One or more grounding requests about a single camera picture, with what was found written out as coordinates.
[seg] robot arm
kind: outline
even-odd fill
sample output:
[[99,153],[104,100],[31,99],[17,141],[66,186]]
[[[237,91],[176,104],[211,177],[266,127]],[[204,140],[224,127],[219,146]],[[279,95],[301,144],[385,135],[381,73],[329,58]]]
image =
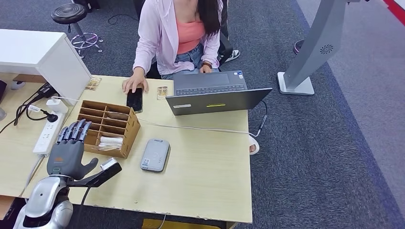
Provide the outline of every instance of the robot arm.
[[49,176],[36,184],[28,203],[18,214],[14,229],[66,228],[73,213],[69,188],[99,187],[122,170],[119,163],[110,158],[100,166],[101,172],[83,179],[98,163],[97,158],[85,166],[81,163],[90,125],[91,122],[83,119],[62,129],[49,155]]

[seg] woman's hand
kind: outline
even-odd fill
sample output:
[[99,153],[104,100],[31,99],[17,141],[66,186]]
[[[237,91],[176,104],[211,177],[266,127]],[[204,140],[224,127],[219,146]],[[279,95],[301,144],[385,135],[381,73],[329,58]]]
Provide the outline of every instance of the woman's hand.
[[201,73],[212,73],[213,70],[212,70],[208,65],[203,64],[203,65],[201,66],[201,68],[200,68],[200,72],[201,72]]
[[140,84],[143,86],[145,92],[149,91],[148,81],[145,79],[145,70],[141,67],[136,67],[132,76],[122,82],[122,92],[128,94],[132,90],[134,93]]

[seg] power strip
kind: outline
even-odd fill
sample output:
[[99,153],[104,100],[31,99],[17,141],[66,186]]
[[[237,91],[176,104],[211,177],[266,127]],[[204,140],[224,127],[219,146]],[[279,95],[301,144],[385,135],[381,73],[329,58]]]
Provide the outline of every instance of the power strip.
[[51,152],[52,146],[55,143],[56,138],[59,135],[59,131],[62,128],[64,123],[64,117],[66,114],[55,113],[51,112],[58,116],[58,119],[50,123],[49,121],[46,122],[45,126],[43,127],[42,133],[38,138],[37,143],[35,144],[33,152],[38,155],[48,156]]

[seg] wire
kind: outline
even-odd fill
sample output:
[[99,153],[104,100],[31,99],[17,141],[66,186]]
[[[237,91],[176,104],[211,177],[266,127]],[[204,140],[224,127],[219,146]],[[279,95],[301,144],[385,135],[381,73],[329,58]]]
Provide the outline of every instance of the wire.
[[77,226],[78,226],[78,223],[79,223],[79,218],[80,218],[80,215],[82,214],[83,205],[85,204],[85,200],[86,200],[86,197],[87,197],[87,195],[88,195],[88,192],[90,191],[90,188],[91,188],[91,187],[87,187],[87,190],[86,190],[86,192],[85,192],[85,195],[83,196],[83,199],[82,199],[82,203],[80,203],[80,208],[79,208],[79,212],[78,212],[78,214],[77,214],[76,223],[75,223],[75,227],[74,227],[74,228],[78,228]]
[[135,21],[138,21],[137,18],[134,18],[134,17],[132,17],[132,16],[129,15],[129,14],[120,13],[120,14],[116,14],[116,15],[112,16],[111,18],[109,18],[109,19],[107,20],[108,24],[110,24],[110,25],[115,25],[115,24],[118,22],[118,19],[116,19],[116,17],[118,17],[118,16],[127,16],[127,17],[132,18],[132,19],[135,20]]
[[217,132],[229,132],[229,133],[239,133],[239,134],[248,134],[251,135],[253,137],[257,137],[260,134],[260,130],[257,132],[256,135],[249,133],[249,132],[244,132],[244,131],[238,131],[238,130],[225,130],[225,129],[209,129],[209,128],[199,128],[199,127],[192,127],[192,126],[171,126],[171,125],[161,125],[161,124],[157,124],[151,121],[147,121],[144,119],[140,119],[141,121],[147,122],[147,123],[151,123],[157,126],[162,126],[162,127],[169,127],[169,128],[182,128],[182,129],[193,129],[193,130],[207,130],[207,131],[217,131]]
[[76,102],[82,102],[81,100],[71,99],[71,98],[66,98],[66,97],[60,97],[60,96],[52,96],[51,99],[67,99],[67,100],[73,100],[73,101],[76,101]]
[[[28,102],[28,100],[30,100],[32,97],[34,97],[35,94],[37,94],[41,89],[43,89],[45,86],[47,85],[47,83],[44,83],[36,92],[34,92],[34,94],[32,94],[27,100],[25,100],[21,106],[25,105],[26,102]],[[28,104],[33,104],[36,101],[40,100],[41,96],[37,96],[35,98],[33,98]],[[17,108],[16,111],[16,115],[15,115],[15,119],[13,120],[14,122],[14,126],[16,126],[18,124],[18,119],[21,117],[21,115],[24,113],[25,109],[27,109],[27,107],[24,107],[24,109],[21,110],[21,108]]]
[[30,115],[28,114],[28,109],[26,109],[25,112],[27,114],[27,117],[29,119],[33,120],[33,121],[41,121],[41,120],[44,120],[44,119],[48,118],[48,116],[45,116],[45,117],[42,117],[42,118],[31,118]]
[[162,221],[162,223],[160,224],[160,226],[158,227],[158,229],[161,229],[161,228],[163,227],[164,220],[166,220],[166,215],[163,217],[163,221]]
[[34,176],[35,172],[37,171],[37,169],[39,168],[39,165],[42,163],[43,159],[45,158],[44,155],[39,155],[38,160],[36,161],[36,163],[32,166],[30,174],[27,177],[27,181],[25,182],[25,186],[24,189],[22,190],[22,192],[20,193],[19,197],[21,197],[25,190],[27,189],[29,183],[31,182],[32,177]]
[[[52,96],[52,99],[55,98],[60,98],[60,99],[70,99],[73,101],[78,101],[78,102],[82,102],[81,100],[76,100],[76,99],[71,99],[71,98],[66,98],[66,97],[59,97],[59,96]],[[262,124],[259,127],[259,130],[257,131],[257,134],[252,134],[250,132],[244,132],[244,131],[237,131],[237,130],[225,130],[225,129],[210,129],[210,128],[199,128],[199,127],[192,127],[192,126],[171,126],[171,125],[162,125],[162,124],[157,124],[151,121],[147,121],[145,119],[140,119],[138,118],[138,120],[150,123],[150,124],[154,124],[157,126],[162,126],[162,127],[169,127],[169,128],[182,128],[182,129],[193,129],[193,130],[206,130],[206,131],[217,131],[217,132],[229,132],[229,133],[239,133],[239,134],[247,134],[247,135],[251,135],[253,137],[257,137],[260,134],[261,129],[263,128],[264,122],[266,121],[267,118],[267,104],[262,100],[261,102],[264,103],[264,105],[266,106],[266,114],[263,116],[262,119]]]
[[267,104],[265,103],[265,101],[261,101],[264,105],[265,105],[265,107],[266,107],[266,114],[267,114]]
[[0,134],[8,127],[10,126],[10,124],[12,124],[15,121],[15,119],[13,119],[11,122],[7,123],[7,125],[5,125],[1,130],[0,130]]

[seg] black smartphone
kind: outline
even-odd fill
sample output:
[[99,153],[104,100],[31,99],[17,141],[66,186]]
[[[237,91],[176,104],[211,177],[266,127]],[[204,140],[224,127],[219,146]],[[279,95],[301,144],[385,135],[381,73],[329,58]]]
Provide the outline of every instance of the black smartphone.
[[142,112],[142,88],[137,88],[133,93],[132,90],[127,95],[127,106],[134,108],[135,113]]

